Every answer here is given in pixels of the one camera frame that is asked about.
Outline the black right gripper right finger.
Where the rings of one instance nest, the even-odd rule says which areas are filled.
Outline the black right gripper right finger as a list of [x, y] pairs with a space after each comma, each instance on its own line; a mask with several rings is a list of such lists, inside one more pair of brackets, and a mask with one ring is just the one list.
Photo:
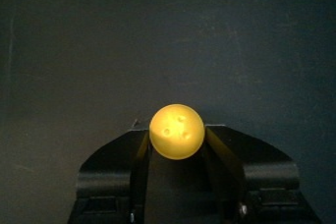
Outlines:
[[271, 144], [208, 125], [203, 147], [220, 224], [321, 224], [292, 158]]

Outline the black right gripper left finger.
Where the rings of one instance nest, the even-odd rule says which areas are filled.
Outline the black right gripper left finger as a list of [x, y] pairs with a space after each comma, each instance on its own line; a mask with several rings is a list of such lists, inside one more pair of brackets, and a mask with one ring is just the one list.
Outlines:
[[144, 224], [151, 145], [148, 130], [128, 131], [89, 156], [67, 224]]

